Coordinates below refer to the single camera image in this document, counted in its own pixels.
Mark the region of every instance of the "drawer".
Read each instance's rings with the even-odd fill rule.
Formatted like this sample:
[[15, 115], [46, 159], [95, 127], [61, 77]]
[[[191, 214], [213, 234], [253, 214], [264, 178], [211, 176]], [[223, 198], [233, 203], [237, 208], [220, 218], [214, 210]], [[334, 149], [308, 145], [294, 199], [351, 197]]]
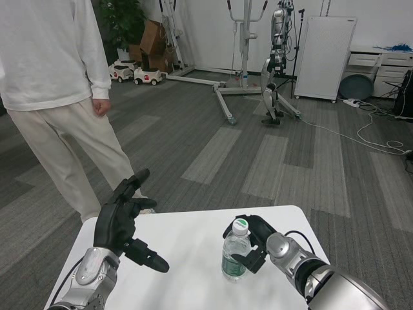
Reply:
[[374, 80], [374, 74], [373, 73], [360, 73], [360, 72], [344, 72], [343, 77], [341, 79], [344, 79], [348, 76], [353, 76], [354, 74], [361, 74], [362, 76], [366, 76], [372, 81]]
[[376, 74], [379, 67], [366, 67], [366, 66], [352, 66], [347, 65], [346, 72], [357, 72], [357, 73], [369, 73]]
[[413, 54], [383, 54], [382, 65], [413, 67]]
[[[386, 84], [385, 82], [392, 83], [392, 84], [400, 84], [403, 82], [403, 78], [399, 77], [385, 77], [385, 76], [377, 76], [376, 80], [374, 81], [374, 92], [373, 96], [374, 97], [381, 97], [382, 95], [386, 94], [387, 92], [390, 92], [393, 90], [394, 86]], [[395, 98], [397, 97], [397, 94], [389, 97], [389, 98]]]
[[377, 72], [378, 76], [388, 76], [393, 78], [404, 78], [408, 67], [393, 67], [393, 66], [381, 66]]
[[378, 67], [380, 66], [381, 54], [358, 54], [351, 53], [349, 65]]

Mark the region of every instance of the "black equipment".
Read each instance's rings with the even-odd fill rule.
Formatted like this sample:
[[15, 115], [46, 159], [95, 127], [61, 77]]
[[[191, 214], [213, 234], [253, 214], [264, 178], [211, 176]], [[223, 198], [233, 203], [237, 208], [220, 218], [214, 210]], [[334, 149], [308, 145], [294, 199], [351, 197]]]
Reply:
[[393, 113], [396, 116], [413, 118], [413, 78], [412, 70], [407, 71], [394, 102]]

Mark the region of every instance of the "potted plant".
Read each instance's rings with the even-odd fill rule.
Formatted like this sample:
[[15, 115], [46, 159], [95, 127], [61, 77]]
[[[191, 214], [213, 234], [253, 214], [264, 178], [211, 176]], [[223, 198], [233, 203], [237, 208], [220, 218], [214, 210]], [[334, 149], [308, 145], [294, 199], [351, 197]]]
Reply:
[[145, 30], [145, 13], [139, 0], [101, 0], [101, 19], [108, 28], [108, 40], [117, 48], [120, 60], [129, 60], [129, 43], [139, 43]]

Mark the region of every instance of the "bottle cap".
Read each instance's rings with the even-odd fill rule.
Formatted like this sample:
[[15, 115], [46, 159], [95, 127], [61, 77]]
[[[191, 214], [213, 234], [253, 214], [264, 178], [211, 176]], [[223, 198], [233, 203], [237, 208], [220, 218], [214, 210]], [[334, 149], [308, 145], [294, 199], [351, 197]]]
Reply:
[[232, 223], [232, 231], [236, 236], [245, 236], [248, 233], [248, 222], [242, 218], [237, 218]]

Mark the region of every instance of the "toy car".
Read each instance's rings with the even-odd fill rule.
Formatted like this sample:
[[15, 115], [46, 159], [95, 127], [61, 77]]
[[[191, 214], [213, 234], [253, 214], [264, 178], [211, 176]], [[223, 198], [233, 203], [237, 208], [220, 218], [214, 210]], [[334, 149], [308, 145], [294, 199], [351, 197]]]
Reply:
[[115, 66], [128, 66], [130, 70], [134, 71], [137, 68], [134, 60], [117, 60], [114, 62]]
[[134, 82], [136, 85], [142, 83], [151, 83], [152, 85], [157, 85], [160, 81], [162, 81], [161, 71], [158, 69], [149, 69], [149, 70], [142, 70], [142, 68], [138, 68], [134, 71]]
[[109, 74], [112, 79], [117, 79], [119, 83], [122, 83], [126, 79], [134, 78], [134, 71], [128, 66], [110, 65]]

